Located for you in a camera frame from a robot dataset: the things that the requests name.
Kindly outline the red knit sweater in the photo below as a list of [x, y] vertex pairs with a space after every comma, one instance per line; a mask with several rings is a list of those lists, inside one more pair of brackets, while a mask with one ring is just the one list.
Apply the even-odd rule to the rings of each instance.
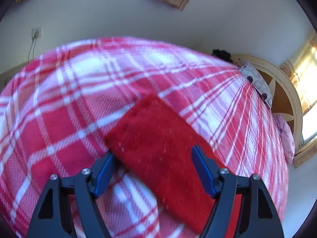
[[191, 159], [192, 147], [217, 156], [182, 117], [156, 95], [137, 102], [105, 136], [115, 157], [154, 193], [164, 206], [162, 237], [180, 228], [179, 237], [199, 235], [214, 205]]

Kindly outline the pink pillow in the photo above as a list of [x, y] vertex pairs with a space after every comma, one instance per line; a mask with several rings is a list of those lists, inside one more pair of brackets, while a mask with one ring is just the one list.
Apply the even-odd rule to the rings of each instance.
[[293, 164], [296, 147], [292, 131], [281, 114], [274, 114], [273, 118], [279, 130], [286, 162], [288, 165]]

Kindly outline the red white plaid blanket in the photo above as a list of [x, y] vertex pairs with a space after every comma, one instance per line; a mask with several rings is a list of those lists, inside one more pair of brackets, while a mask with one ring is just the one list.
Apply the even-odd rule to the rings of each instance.
[[[259, 174], [280, 218], [288, 169], [273, 114], [236, 65], [165, 42], [115, 37], [57, 47], [25, 66], [1, 93], [1, 214], [25, 237], [48, 178], [91, 167], [105, 136], [148, 95], [182, 117], [217, 164]], [[98, 199], [113, 237], [162, 237], [164, 206], [122, 163]]]

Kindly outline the cream wooden headboard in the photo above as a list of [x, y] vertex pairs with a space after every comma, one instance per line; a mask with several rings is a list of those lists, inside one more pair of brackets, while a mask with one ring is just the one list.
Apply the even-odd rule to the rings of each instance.
[[269, 61], [253, 55], [234, 54], [231, 58], [239, 66], [242, 65], [243, 60], [250, 62], [262, 75], [273, 95], [271, 112], [282, 115], [292, 130], [296, 149], [299, 149], [303, 130], [303, 111], [296, 88], [287, 75]]

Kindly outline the white patterned pillow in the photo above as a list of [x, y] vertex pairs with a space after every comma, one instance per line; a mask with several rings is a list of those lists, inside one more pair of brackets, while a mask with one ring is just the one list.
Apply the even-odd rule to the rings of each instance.
[[243, 59], [239, 59], [241, 62], [241, 67], [239, 69], [240, 73], [253, 85], [262, 100], [268, 105], [269, 108], [272, 107], [272, 93], [271, 90], [260, 74], [260, 72], [249, 62]]

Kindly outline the bright window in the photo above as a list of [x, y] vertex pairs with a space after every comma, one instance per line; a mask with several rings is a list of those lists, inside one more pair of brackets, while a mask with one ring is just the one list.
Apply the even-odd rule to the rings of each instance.
[[309, 109], [303, 116], [303, 140], [308, 142], [316, 136], [316, 48], [313, 47], [303, 75], [305, 102]]

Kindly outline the white wall socket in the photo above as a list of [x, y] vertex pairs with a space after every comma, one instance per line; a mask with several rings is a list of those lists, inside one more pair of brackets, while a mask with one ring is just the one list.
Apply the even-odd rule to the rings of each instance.
[[42, 26], [34, 27], [31, 31], [32, 39], [38, 39], [42, 37]]

